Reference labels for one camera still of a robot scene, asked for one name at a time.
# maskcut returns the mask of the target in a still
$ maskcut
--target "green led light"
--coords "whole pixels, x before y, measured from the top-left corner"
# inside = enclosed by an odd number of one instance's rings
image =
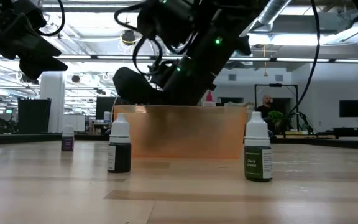
[[[222,43],[222,37],[216,38],[215,44],[216,44],[216,45],[220,45],[221,43]]]

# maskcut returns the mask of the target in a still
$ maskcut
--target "table surface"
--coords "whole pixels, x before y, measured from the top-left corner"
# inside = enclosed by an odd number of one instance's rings
[[[0,223],[357,223],[358,150],[273,145],[269,183],[241,160],[134,159],[107,173],[107,142],[0,145]]]

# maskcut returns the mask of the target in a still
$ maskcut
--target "dark green label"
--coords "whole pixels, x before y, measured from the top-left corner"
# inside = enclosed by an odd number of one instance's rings
[[[244,148],[244,169],[247,177],[272,178],[272,149],[265,146],[246,146]]]

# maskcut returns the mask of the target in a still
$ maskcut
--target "man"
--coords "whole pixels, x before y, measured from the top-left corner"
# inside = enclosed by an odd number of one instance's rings
[[[263,105],[256,108],[256,111],[259,111],[262,113],[262,118],[268,118],[269,112],[272,110],[272,97],[269,95],[264,95],[263,98]]]

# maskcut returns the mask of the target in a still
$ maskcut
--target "green plant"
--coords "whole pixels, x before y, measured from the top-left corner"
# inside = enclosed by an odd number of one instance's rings
[[[274,123],[281,122],[284,119],[284,114],[279,111],[271,111],[268,116]]]

